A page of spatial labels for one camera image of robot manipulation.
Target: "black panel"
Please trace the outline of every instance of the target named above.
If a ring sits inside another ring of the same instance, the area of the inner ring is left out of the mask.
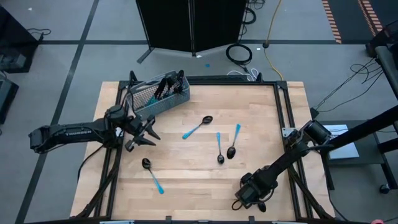
[[[136,0],[151,47],[191,51],[188,0]]]
[[[328,2],[343,43],[354,40],[369,41],[373,38],[358,0],[328,0]]]
[[[28,72],[39,42],[0,6],[0,54],[9,58],[25,57],[21,68],[5,69],[8,73]]]
[[[195,0],[197,52],[238,41],[246,0]]]

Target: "black rectangular frame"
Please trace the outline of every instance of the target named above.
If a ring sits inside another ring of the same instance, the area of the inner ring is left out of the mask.
[[[134,85],[137,85],[138,83],[140,83],[140,82],[137,81],[137,79],[135,78]],[[124,87],[127,86],[128,84],[129,84],[128,81],[120,81],[119,82],[119,90],[118,90],[118,94],[116,96],[116,104],[120,104],[122,92],[124,90]],[[289,91],[288,91],[288,88],[287,88],[287,82],[286,81],[276,81],[276,82],[263,82],[263,81],[258,81],[258,82],[239,82],[238,81],[237,82],[237,81],[228,81],[228,82],[226,82],[226,81],[198,81],[198,80],[195,80],[195,81],[190,81],[190,85],[264,85],[264,86],[272,86],[273,89],[274,89],[274,94],[275,94],[275,102],[276,102],[278,119],[279,119],[279,126],[280,126],[280,135],[281,135],[282,140],[283,140],[282,128],[285,128],[285,121],[284,121],[282,103],[280,101],[280,94],[279,94],[279,89],[282,89],[283,94],[284,94],[284,100],[285,100],[285,104],[286,104],[286,109],[287,109],[287,116],[288,116],[288,120],[289,120],[289,126],[291,128],[295,127],[293,111],[292,111],[292,106],[290,104],[290,96],[289,96]],[[108,169],[109,169],[108,167],[109,167],[110,160],[111,160],[111,153],[112,153],[112,149],[107,149],[106,150],[100,184],[103,184],[103,182],[104,182],[104,180],[105,180],[105,178],[107,176]],[[307,186],[307,182],[305,180],[305,173],[304,173],[303,163],[302,163],[301,159],[298,161],[297,167],[298,167],[298,173],[300,174],[300,179],[305,184],[305,186]],[[117,179],[118,179],[118,176],[116,176],[112,180],[111,188],[110,188],[110,191],[109,191],[109,199],[108,199],[108,206],[106,208],[106,216],[110,217],[110,218],[112,217],[113,202],[114,202],[114,196],[115,196],[115,193],[116,193]],[[297,194],[296,185],[295,185],[295,182],[291,178],[290,175],[289,175],[289,184],[290,184],[290,193],[292,195],[292,203],[293,203],[293,207],[294,207],[295,218],[296,218],[296,220],[298,220],[299,218],[303,218],[303,217],[301,216],[299,198],[298,198],[298,194]],[[101,207],[102,207],[102,201],[103,201],[103,197],[101,197],[101,200],[99,201],[99,203],[97,204],[97,206],[95,208],[94,217],[98,217],[100,215]],[[313,218],[311,206],[310,206],[308,200],[305,197],[304,197],[304,203],[305,203],[305,208],[306,208],[306,211],[307,211],[307,217],[308,218]]]
[[[130,74],[131,80],[133,81],[132,84],[133,85],[137,85],[140,82],[137,81],[137,78],[135,77],[134,74]],[[121,98],[122,98],[122,94],[124,89],[129,86],[130,81],[120,81],[119,82],[119,86],[118,86],[118,94],[116,95],[116,104],[120,104],[121,103]],[[284,137],[282,134],[282,128],[285,128],[285,121],[284,121],[284,114],[283,114],[283,110],[282,110],[282,103],[280,100],[280,94],[279,94],[279,90],[282,90],[283,94],[284,94],[284,101],[285,101],[285,105],[286,105],[286,110],[287,110],[287,116],[288,116],[288,120],[289,120],[289,126],[291,128],[294,128],[295,123],[294,123],[294,117],[293,117],[293,111],[292,111],[292,106],[290,104],[290,97],[289,97],[289,91],[288,91],[288,86],[287,86],[287,82],[286,81],[276,81],[276,82],[265,82],[262,81],[262,79],[257,79],[255,82],[247,82],[247,81],[235,81],[235,80],[191,80],[190,81],[190,85],[264,85],[264,86],[272,86],[274,89],[274,95],[275,95],[275,102],[276,102],[276,107],[277,107],[277,113],[278,113],[278,119],[279,119],[279,126],[280,126],[280,135],[282,138],[282,141],[284,141]],[[58,224],[58,223],[81,223],[81,224],[87,224],[87,223],[99,223],[99,221],[110,221],[111,217],[112,217],[112,211],[113,211],[113,203],[114,203],[114,198],[115,198],[115,194],[116,194],[116,184],[118,181],[118,172],[119,172],[119,165],[120,165],[120,161],[121,161],[121,154],[122,154],[122,150],[123,150],[123,144],[120,144],[120,146],[117,149],[111,149],[111,148],[107,148],[106,149],[106,154],[105,154],[105,158],[104,158],[104,164],[103,164],[103,170],[101,173],[101,180],[100,180],[100,186],[106,183],[106,179],[108,177],[108,170],[109,170],[109,165],[111,162],[111,155],[113,153],[113,151],[116,150],[116,156],[114,158],[114,166],[112,169],[116,168],[116,175],[113,176],[111,182],[110,182],[110,189],[109,189],[109,197],[108,197],[108,206],[106,208],[106,214],[105,216],[100,216],[101,214],[101,209],[102,209],[102,203],[103,203],[103,194],[100,195],[100,199],[98,201],[98,203],[95,205],[95,208],[93,208],[94,210],[94,214],[93,217],[88,217],[88,215],[92,212],[91,211],[84,211],[87,212],[87,216],[86,217],[71,217],[71,219],[68,220],[54,220],[54,221],[49,221],[49,222],[38,222],[36,224]],[[304,173],[304,168],[303,168],[303,163],[302,160],[300,159],[297,162],[297,167],[298,167],[298,173],[299,173],[299,178],[301,180],[301,184],[303,184],[304,186],[307,187],[307,183],[305,180],[305,173]],[[301,211],[300,211],[300,204],[299,204],[299,198],[298,198],[298,194],[297,194],[297,189],[296,189],[296,183],[294,181],[294,179],[292,178],[292,173],[296,174],[295,168],[294,166],[290,166],[287,169],[287,172],[289,173],[289,184],[290,184],[290,193],[292,196],[292,203],[293,203],[293,208],[294,208],[294,213],[295,213],[295,221],[296,222],[307,222],[307,223],[339,223],[340,221],[336,221],[336,220],[324,220],[324,219],[316,219],[313,217],[312,214],[312,208],[311,205],[309,204],[308,200],[306,197],[303,197],[304,199],[304,203],[305,203],[305,209],[306,209],[306,213],[307,213],[307,217],[303,217],[301,215]],[[167,216],[165,218],[165,220],[135,220],[134,223],[186,223],[186,222],[190,222],[192,223],[192,221],[174,221],[172,220],[171,216]],[[210,220],[206,220],[205,223],[219,223],[219,224],[224,224],[224,223],[250,223],[250,224],[254,224],[254,223],[273,223],[272,221],[255,221],[253,216],[249,216],[248,217],[248,221],[210,221]],[[341,223],[357,223],[358,222],[343,222],[341,221]]]

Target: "gray wire basket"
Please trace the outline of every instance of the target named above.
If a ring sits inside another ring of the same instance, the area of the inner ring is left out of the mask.
[[[161,98],[156,100],[154,93],[159,87],[160,81],[165,77],[172,77],[174,85],[169,88],[165,86]],[[158,115],[175,106],[178,106],[190,99],[189,83],[185,76],[182,79],[182,92],[174,93],[174,88],[179,86],[177,81],[177,72],[171,71],[158,75],[148,81],[133,86],[130,90],[132,93],[127,96],[127,103],[134,108],[135,114],[141,115],[142,119],[147,119],[149,115]]]

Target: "plastic spoon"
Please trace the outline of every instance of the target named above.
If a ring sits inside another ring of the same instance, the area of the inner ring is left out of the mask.
[[[152,175],[152,178],[155,181],[155,185],[157,187],[157,190],[159,190],[160,194],[164,194],[164,190],[162,188],[162,186],[160,186],[159,182],[157,181],[155,175],[152,173],[152,171],[150,171],[150,160],[147,158],[143,158],[142,159],[142,167],[149,170],[150,174]]]
[[[218,141],[218,150],[220,152],[220,154],[217,156],[217,161],[219,164],[223,164],[224,156],[221,155],[221,134],[220,133],[217,133],[217,141]]]
[[[235,156],[235,153],[236,153],[236,149],[235,149],[235,140],[236,140],[236,137],[237,137],[238,134],[239,134],[239,130],[240,130],[240,129],[241,129],[241,125],[240,125],[240,124],[237,124],[237,125],[236,125],[236,130],[235,130],[234,143],[232,143],[232,146],[229,147],[228,150],[226,151],[226,157],[227,157],[228,159],[232,159],[232,158]]]
[[[197,126],[197,127],[195,127],[194,129],[192,129],[191,131],[189,131],[187,134],[184,134],[183,136],[182,136],[182,139],[187,139],[194,131],[196,131],[201,125],[203,125],[203,124],[210,124],[211,122],[213,121],[213,117],[212,116],[205,116],[203,119],[202,119],[202,121],[201,121],[201,123]]]

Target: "gray floor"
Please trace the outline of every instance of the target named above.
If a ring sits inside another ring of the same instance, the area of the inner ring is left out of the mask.
[[[46,40],[79,40],[93,0],[0,0],[0,3],[26,28],[52,29]],[[243,39],[263,39],[267,35],[276,4],[276,0],[267,0],[264,8],[257,11],[257,22],[248,26]],[[135,1],[100,0],[87,39],[145,39]],[[299,4],[285,0],[271,39],[333,40],[321,2],[301,0]],[[264,52],[257,50],[261,46],[250,44],[248,47],[253,51],[249,68],[258,69],[265,80],[279,79],[266,62]],[[147,50],[145,45],[85,45],[59,123],[92,120],[101,82],[126,80],[130,70],[135,71],[139,80],[169,70],[184,69],[187,75],[224,75],[230,70],[239,70],[225,57],[225,48],[201,52],[201,58],[155,49],[142,64],[138,64],[136,60]],[[0,177],[4,180],[0,183],[1,223],[13,223],[16,219],[37,161],[37,155],[29,149],[27,134],[51,122],[76,49],[77,45],[41,45],[29,73],[9,76],[20,90],[6,123],[0,127],[3,130]],[[362,45],[279,44],[272,45],[267,53],[286,80],[304,82],[310,106],[315,106],[352,74],[351,64],[369,60]],[[246,52],[236,49],[232,54],[243,58]],[[362,85],[364,79],[363,75],[357,75],[322,109],[332,108],[362,93],[370,84]],[[329,113],[322,113],[319,119],[369,119],[396,104],[386,78],[381,76],[364,96]],[[379,134],[382,139],[395,137],[391,133]],[[76,190],[76,173],[84,150],[85,144],[75,144],[48,154],[26,222],[69,216]],[[390,152],[387,158],[398,177],[398,152]],[[385,184],[379,166],[335,167],[331,171],[336,186],[331,199],[347,218],[365,222],[397,215],[398,192],[378,193],[378,187]]]

